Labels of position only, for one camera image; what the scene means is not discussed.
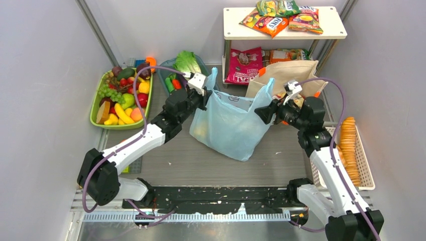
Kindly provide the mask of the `light blue plastic bag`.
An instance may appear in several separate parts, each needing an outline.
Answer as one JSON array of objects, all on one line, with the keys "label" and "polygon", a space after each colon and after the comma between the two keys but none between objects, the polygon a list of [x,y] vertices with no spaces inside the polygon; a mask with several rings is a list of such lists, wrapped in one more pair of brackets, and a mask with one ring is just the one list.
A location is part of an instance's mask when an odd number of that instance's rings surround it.
[{"label": "light blue plastic bag", "polygon": [[255,97],[234,96],[214,89],[217,68],[212,68],[206,88],[212,91],[206,110],[197,109],[189,133],[209,148],[238,161],[247,161],[272,125],[265,123],[255,109],[272,101],[274,78]]}]

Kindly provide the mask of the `beige canvas tote bag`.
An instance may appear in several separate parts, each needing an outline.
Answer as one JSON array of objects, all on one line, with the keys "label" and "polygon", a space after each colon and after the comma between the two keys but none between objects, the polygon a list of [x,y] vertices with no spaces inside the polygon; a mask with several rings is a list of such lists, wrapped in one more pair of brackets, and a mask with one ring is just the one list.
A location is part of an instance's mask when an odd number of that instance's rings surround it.
[{"label": "beige canvas tote bag", "polygon": [[302,82],[315,78],[318,61],[294,60],[277,62],[263,67],[254,79],[250,80],[245,97],[255,97],[257,92],[266,84],[270,78],[274,78],[272,94],[277,95],[285,91],[284,84],[291,80]]}]

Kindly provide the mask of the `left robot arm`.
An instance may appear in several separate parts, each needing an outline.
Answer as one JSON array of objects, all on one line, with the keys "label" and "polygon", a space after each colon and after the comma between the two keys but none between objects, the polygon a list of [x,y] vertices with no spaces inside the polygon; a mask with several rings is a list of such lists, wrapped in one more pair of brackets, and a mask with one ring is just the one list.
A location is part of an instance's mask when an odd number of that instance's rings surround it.
[{"label": "left robot arm", "polygon": [[197,109],[206,110],[211,94],[206,88],[201,92],[175,90],[162,111],[140,132],[109,149],[89,150],[77,176],[77,183],[83,188],[82,197],[90,196],[98,206],[114,199],[143,200],[149,190],[147,184],[139,179],[121,178],[120,174],[139,157],[174,138]]}]

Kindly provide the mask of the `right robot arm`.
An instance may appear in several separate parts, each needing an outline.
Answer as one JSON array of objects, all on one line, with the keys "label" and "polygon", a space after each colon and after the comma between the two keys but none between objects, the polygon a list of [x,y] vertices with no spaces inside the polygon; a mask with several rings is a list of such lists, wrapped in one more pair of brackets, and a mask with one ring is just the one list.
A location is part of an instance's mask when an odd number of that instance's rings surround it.
[{"label": "right robot arm", "polygon": [[323,223],[328,240],[379,240],[384,217],[372,210],[345,171],[334,136],[324,127],[326,109],[317,97],[307,97],[298,107],[293,100],[273,100],[255,109],[264,123],[274,118],[298,130],[298,142],[321,174],[330,198],[306,178],[291,180],[287,195],[304,204]]}]

